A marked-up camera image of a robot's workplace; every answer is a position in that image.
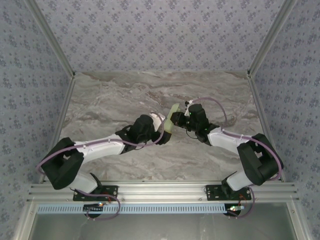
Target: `black mounting plate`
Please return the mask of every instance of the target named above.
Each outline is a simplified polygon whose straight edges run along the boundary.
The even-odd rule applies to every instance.
[[[206,199],[208,201],[240,201],[244,200],[240,197],[240,195],[244,196],[246,200],[251,200],[251,192],[249,187],[241,188],[239,191],[237,191],[237,195],[234,198],[229,198],[225,195],[225,193],[222,191],[222,185],[207,185],[205,186],[205,193],[206,193]]]
[[[116,185],[104,185],[101,186],[99,189],[99,192],[92,192],[92,194],[109,194],[114,197],[118,196],[118,189],[119,187]],[[74,190],[73,194],[73,201],[74,202],[92,202],[92,201],[97,201],[97,202],[115,202],[111,197],[106,197],[106,196],[86,196],[83,195],[82,193],[78,192],[77,190]]]

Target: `gray marble tabletop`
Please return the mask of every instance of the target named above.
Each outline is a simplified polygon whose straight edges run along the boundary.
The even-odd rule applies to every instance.
[[[226,110],[226,129],[254,135],[262,128],[245,76],[234,72],[77,73],[60,137],[89,141],[107,137],[151,111],[167,115],[171,106],[213,97]],[[202,102],[211,123],[221,125],[217,104]],[[101,180],[222,180],[241,170],[239,156],[191,139],[175,127],[165,145],[107,156],[81,167]]]

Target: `blue floral wallpaper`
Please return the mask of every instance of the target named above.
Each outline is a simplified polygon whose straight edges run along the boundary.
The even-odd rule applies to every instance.
[[[0,239],[9,240],[70,77],[23,0],[1,0],[0,10]]]
[[[76,72],[248,69],[284,0],[36,0]]]
[[[320,239],[320,2],[299,0],[254,77],[288,181]]]

